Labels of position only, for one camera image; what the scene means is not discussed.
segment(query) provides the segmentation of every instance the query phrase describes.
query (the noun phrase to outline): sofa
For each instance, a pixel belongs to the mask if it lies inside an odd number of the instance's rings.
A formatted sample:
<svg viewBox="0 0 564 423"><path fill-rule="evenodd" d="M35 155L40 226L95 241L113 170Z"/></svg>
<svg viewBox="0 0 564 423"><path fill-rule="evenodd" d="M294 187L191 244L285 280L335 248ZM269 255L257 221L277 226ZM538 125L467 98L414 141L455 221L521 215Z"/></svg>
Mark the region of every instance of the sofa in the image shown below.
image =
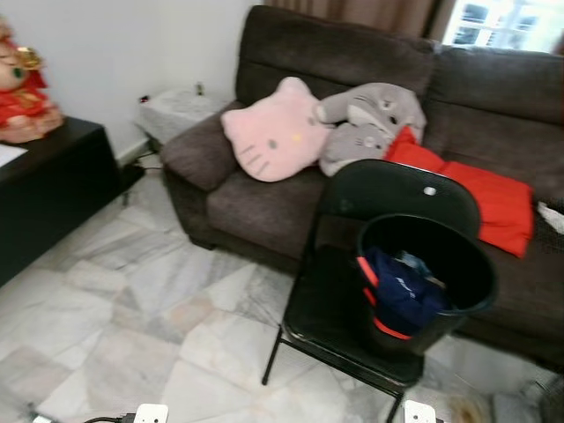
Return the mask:
<svg viewBox="0 0 564 423"><path fill-rule="evenodd" d="M236 100L166 145L161 158L167 187L195 244L295 271L327 178L309 167L282 182L251 179L238 166L219 119L295 76L319 99L369 82L413 90L427 117L423 146L445 160L526 182L535 201L564 212L563 75L560 56L450 48L255 6L241 38ZM346 225L332 228L347 232ZM482 247L497 270L499 296L459 332L561 372L564 238L535 215L524 259Z"/></svg>

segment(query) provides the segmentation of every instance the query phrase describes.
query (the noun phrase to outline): black table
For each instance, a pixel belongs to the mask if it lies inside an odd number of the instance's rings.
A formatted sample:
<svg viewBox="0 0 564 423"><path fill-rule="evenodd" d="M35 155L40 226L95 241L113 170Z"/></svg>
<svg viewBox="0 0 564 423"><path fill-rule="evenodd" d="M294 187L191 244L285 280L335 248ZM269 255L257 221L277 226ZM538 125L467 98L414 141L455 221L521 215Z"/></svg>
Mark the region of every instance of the black table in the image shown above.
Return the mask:
<svg viewBox="0 0 564 423"><path fill-rule="evenodd" d="M67 118L0 167L0 286L122 191L106 131Z"/></svg>

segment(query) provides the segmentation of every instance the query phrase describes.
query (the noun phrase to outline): window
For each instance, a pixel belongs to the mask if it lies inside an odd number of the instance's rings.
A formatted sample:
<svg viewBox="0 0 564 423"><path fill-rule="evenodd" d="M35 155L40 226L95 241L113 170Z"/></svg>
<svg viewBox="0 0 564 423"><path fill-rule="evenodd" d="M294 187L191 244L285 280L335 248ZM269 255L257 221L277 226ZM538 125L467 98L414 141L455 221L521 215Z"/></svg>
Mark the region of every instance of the window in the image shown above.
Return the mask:
<svg viewBox="0 0 564 423"><path fill-rule="evenodd" d="M457 0L442 42L550 52L563 29L563 0Z"/></svg>

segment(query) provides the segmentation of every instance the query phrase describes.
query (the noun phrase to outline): hello kitty pillow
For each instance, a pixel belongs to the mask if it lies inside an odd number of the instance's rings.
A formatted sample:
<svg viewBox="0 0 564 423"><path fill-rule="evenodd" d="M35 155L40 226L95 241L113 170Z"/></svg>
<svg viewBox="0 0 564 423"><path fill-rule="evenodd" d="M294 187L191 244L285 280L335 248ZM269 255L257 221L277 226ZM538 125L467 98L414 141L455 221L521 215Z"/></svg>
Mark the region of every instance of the hello kitty pillow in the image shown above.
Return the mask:
<svg viewBox="0 0 564 423"><path fill-rule="evenodd" d="M270 97L221 116L237 161L253 178L281 181L319 159L330 132L317 121L319 103L299 78L284 78Z"/></svg>

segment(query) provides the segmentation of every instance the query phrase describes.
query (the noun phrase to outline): white wall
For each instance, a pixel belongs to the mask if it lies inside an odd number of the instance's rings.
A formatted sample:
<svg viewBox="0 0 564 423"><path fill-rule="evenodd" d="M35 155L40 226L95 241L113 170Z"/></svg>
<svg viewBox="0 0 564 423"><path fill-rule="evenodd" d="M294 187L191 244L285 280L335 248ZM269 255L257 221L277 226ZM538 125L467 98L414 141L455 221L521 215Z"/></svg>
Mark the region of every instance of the white wall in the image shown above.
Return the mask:
<svg viewBox="0 0 564 423"><path fill-rule="evenodd" d="M160 0L165 73L170 85L202 81L211 95L231 99L239 40L258 0Z"/></svg>
<svg viewBox="0 0 564 423"><path fill-rule="evenodd" d="M177 85L233 97L243 20L257 0L2 0L21 45L46 59L63 112L102 123L116 156L145 139L137 98Z"/></svg>

